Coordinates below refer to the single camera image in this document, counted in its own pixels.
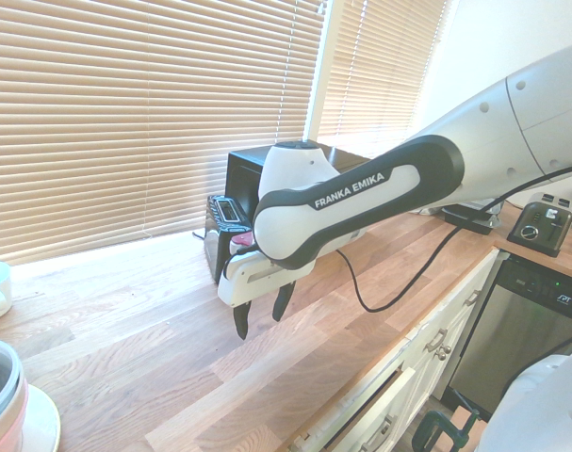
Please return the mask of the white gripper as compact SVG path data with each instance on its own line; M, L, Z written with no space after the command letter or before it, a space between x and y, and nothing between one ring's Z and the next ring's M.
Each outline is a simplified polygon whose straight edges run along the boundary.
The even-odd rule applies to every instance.
M245 340L248 335L251 300L280 288L272 309L272 318L279 322L293 295L294 282L308 275L313 268L311 261L298 269L286 269L274 264L260 251L234 256L227 265L226 275L221 276L218 296L234 308L239 338Z

